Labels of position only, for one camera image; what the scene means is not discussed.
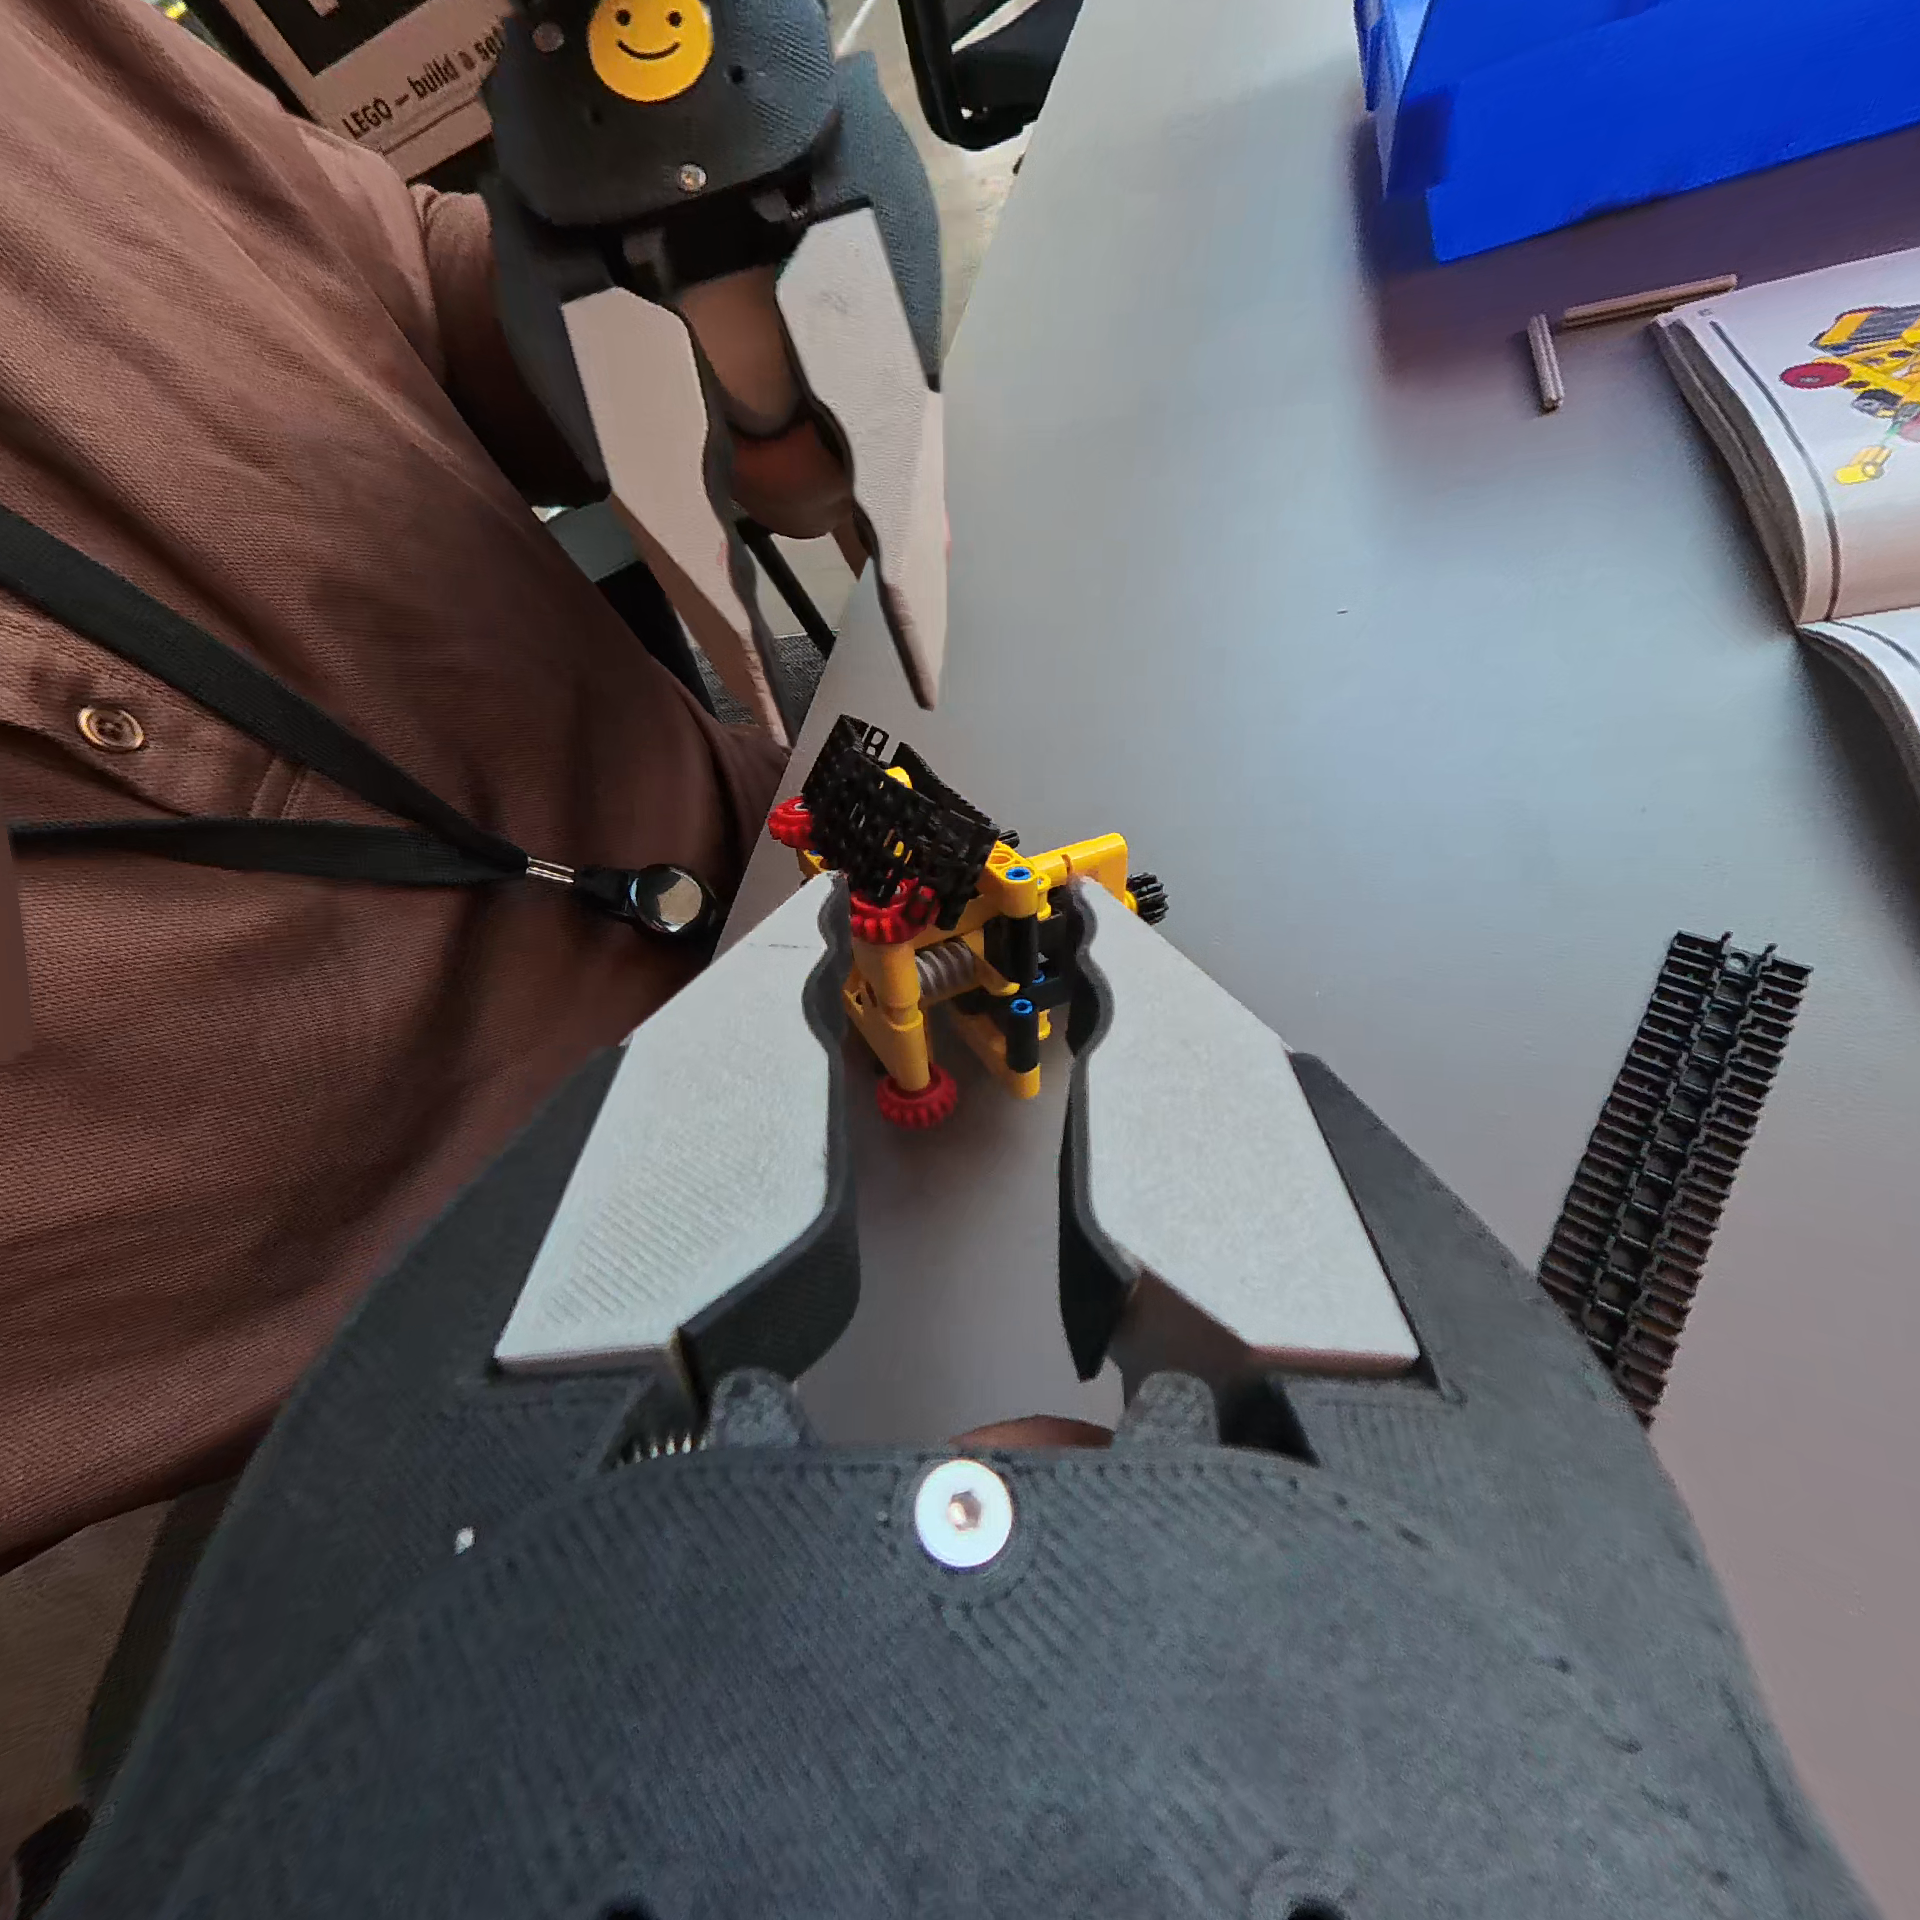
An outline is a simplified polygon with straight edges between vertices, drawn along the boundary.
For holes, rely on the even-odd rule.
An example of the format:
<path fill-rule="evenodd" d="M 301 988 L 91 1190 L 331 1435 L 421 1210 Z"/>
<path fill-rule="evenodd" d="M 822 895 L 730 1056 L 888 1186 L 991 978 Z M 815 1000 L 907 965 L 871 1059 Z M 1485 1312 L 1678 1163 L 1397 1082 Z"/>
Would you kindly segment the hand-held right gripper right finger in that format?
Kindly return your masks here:
<path fill-rule="evenodd" d="M 1282 1036 L 1078 880 L 1060 1315 L 1082 1380 L 1397 1378 L 1421 1358 Z"/>

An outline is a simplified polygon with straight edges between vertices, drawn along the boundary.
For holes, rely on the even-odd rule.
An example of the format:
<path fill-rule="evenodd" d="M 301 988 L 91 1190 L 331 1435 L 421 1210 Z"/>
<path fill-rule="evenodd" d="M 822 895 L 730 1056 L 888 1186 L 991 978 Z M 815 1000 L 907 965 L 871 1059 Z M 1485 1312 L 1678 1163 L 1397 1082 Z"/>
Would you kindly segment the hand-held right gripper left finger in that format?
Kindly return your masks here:
<path fill-rule="evenodd" d="M 848 888 L 815 876 L 624 1049 L 507 1316 L 507 1373 L 801 1380 L 861 1298 Z"/>

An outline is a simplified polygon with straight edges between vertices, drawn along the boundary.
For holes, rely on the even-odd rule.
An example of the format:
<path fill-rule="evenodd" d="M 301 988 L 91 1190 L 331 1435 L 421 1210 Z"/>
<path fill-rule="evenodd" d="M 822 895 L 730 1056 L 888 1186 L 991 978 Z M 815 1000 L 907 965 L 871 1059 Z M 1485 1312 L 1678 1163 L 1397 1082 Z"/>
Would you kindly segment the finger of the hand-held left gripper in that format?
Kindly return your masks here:
<path fill-rule="evenodd" d="M 947 413 L 871 206 L 802 232 L 778 315 L 802 390 L 842 446 L 901 669 L 935 708 L 948 638 Z"/>
<path fill-rule="evenodd" d="M 672 309 L 617 285 L 567 300 L 562 335 L 630 538 L 731 698 L 788 742 L 794 702 L 758 610 L 731 440 L 694 335 Z"/>

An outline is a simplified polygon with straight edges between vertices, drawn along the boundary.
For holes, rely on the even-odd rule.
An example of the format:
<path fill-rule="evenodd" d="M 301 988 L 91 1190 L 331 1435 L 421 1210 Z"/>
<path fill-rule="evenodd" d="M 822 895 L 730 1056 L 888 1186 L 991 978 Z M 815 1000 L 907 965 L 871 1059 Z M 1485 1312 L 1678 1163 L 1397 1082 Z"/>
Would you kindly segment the yellow lego bulldozer model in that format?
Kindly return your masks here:
<path fill-rule="evenodd" d="M 828 829 L 828 805 L 802 796 L 778 803 L 765 829 L 807 876 L 845 880 L 845 1019 L 878 1059 L 880 1115 L 927 1130 L 957 1106 L 957 1079 L 935 1055 L 935 1010 L 1004 1090 L 1031 1100 L 1044 1042 L 1081 980 L 1071 888 L 1104 885 L 1145 926 L 1167 920 L 1168 900 L 1157 875 L 1122 870 L 1120 833 L 1025 855 L 991 822 L 880 783 L 902 805 L 868 845 Z"/>

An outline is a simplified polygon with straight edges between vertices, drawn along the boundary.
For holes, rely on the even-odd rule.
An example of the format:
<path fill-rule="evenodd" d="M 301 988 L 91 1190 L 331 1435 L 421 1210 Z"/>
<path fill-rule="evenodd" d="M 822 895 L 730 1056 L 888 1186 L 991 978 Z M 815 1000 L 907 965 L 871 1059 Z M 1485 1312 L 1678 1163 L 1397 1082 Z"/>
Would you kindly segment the person's left forearm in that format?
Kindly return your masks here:
<path fill-rule="evenodd" d="M 604 493 L 507 349 L 481 199 L 141 3 L 2 5 L 2 469 L 22 509 L 170 528 Z"/>

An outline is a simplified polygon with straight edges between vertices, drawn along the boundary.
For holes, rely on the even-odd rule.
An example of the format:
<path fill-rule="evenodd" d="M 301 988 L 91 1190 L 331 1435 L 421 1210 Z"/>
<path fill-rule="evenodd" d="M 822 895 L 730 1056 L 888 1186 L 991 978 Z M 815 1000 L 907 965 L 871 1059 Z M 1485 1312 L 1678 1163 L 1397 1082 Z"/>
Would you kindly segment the open lego instruction booklet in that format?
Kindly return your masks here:
<path fill-rule="evenodd" d="M 1918 779 L 1918 249 L 1694 300 L 1651 335 L 1792 625 Z"/>

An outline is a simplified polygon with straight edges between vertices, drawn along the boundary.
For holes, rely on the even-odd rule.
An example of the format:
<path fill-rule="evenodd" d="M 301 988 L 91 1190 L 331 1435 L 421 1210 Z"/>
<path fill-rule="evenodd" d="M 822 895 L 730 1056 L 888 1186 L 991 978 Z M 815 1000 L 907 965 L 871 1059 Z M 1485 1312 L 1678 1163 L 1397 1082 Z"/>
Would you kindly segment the person's left hand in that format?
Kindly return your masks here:
<path fill-rule="evenodd" d="M 718 380 L 735 505 L 781 538 L 832 538 L 848 569 L 862 570 L 852 470 L 802 393 L 778 272 L 758 265 L 688 285 L 680 315 Z"/>

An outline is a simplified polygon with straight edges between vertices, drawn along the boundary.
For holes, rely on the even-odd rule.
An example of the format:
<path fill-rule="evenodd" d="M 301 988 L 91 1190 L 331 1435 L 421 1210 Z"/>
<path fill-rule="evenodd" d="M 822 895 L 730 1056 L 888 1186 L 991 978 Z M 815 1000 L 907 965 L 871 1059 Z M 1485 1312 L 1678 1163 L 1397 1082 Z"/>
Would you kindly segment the black office chair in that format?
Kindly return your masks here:
<path fill-rule="evenodd" d="M 924 118 L 938 140 L 987 152 L 1044 110 L 1081 3 L 901 3 Z"/>
<path fill-rule="evenodd" d="M 601 589 L 604 600 L 642 649 L 720 722 L 750 722 L 718 665 L 688 638 L 655 575 L 642 565 L 630 530 L 608 503 L 538 509 L 545 530 Z M 808 708 L 837 639 L 837 616 L 852 593 L 852 575 L 832 539 L 778 539 L 761 525 L 745 528 L 755 556 L 758 605 L 778 655 L 778 682 Z"/>

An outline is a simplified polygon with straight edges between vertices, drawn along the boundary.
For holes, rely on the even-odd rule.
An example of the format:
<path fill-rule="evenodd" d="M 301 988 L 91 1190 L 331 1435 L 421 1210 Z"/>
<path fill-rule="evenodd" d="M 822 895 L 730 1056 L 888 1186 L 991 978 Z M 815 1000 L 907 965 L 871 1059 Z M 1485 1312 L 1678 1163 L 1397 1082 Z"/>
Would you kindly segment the black round badge reel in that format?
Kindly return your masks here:
<path fill-rule="evenodd" d="M 712 948 L 722 926 L 722 906 L 707 880 L 674 863 L 581 865 L 572 890 L 604 918 L 677 945 Z"/>

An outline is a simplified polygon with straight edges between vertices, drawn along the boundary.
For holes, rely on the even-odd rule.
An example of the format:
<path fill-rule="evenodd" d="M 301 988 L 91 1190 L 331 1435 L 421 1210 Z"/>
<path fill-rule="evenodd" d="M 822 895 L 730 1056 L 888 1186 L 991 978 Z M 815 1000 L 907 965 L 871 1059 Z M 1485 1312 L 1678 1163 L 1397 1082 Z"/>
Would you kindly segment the person in brown shirt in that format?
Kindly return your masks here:
<path fill-rule="evenodd" d="M 345 535 L 2 505 L 481 829 L 731 895 L 781 755 L 718 726 L 518 493 Z M 230 1469 L 380 1263 L 698 958 L 531 882 L 22 850 L 2 1068 L 2 1572 Z"/>

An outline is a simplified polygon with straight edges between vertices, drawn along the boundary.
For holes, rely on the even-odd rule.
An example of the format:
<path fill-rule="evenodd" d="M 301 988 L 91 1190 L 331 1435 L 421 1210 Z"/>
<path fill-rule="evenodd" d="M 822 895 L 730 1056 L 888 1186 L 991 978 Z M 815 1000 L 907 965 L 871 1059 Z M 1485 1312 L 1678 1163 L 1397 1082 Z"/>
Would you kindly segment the blue plastic bin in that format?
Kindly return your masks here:
<path fill-rule="evenodd" d="M 1354 3 L 1381 199 L 1451 263 L 1918 122 L 1915 3 Z"/>

